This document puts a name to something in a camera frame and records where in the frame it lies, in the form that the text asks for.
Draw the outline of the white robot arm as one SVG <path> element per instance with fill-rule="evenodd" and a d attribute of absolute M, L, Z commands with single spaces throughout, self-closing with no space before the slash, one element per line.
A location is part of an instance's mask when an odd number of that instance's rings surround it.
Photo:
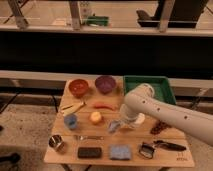
<path fill-rule="evenodd" d="M 143 113 L 213 146 L 213 115 L 161 102 L 154 93 L 147 83 L 129 91 L 120 107 L 121 118 L 131 123 Z"/>

